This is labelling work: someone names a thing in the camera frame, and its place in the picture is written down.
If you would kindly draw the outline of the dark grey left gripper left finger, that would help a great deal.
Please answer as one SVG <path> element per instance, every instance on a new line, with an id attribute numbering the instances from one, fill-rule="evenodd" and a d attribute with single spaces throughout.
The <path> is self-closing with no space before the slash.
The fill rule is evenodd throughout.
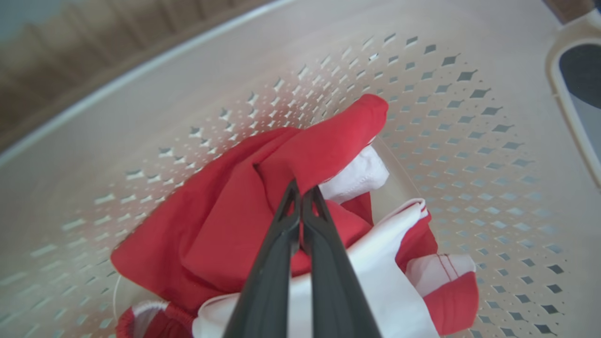
<path id="1" fill-rule="evenodd" d="M 301 194 L 290 182 L 228 320 L 223 338 L 287 338 L 291 259 L 299 249 Z"/>

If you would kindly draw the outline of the brown ribbed furniture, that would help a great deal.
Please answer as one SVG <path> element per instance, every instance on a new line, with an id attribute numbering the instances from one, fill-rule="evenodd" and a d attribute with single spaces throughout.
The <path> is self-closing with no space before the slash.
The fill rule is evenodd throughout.
<path id="1" fill-rule="evenodd" d="M 153 56 L 275 0 L 59 0 L 0 37 L 0 152 Z"/>

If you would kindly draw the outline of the red and white garment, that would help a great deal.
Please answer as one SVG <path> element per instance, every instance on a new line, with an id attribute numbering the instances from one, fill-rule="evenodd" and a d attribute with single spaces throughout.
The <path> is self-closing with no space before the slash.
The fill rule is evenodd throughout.
<path id="1" fill-rule="evenodd" d="M 249 137 L 178 188 L 118 247 L 124 277 L 161 298 L 131 306 L 117 338 L 221 338 L 290 182 L 318 187 L 383 338 L 439 338 L 474 324 L 476 267 L 438 252 L 425 200 L 379 223 L 372 191 L 388 180 L 371 143 L 388 103 L 365 94 L 307 129 Z"/>

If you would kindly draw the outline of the beige perforated plastic laundry basket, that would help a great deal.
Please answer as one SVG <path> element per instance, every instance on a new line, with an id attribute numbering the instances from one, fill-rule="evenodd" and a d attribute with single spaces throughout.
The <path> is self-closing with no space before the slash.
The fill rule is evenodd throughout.
<path id="1" fill-rule="evenodd" d="M 0 0 L 0 37 L 59 0 Z M 153 298 L 110 255 L 243 139 L 389 103 L 376 220 L 426 200 L 480 303 L 460 338 L 601 338 L 593 0 L 275 0 L 118 75 L 0 152 L 0 338 L 110 338 Z"/>

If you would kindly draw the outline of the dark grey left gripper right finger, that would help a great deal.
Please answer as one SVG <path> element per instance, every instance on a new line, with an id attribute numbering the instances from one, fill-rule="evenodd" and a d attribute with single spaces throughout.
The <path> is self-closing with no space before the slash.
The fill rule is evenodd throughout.
<path id="1" fill-rule="evenodd" d="M 313 338 L 382 338 L 320 189 L 302 197 L 302 249 L 311 259 Z"/>

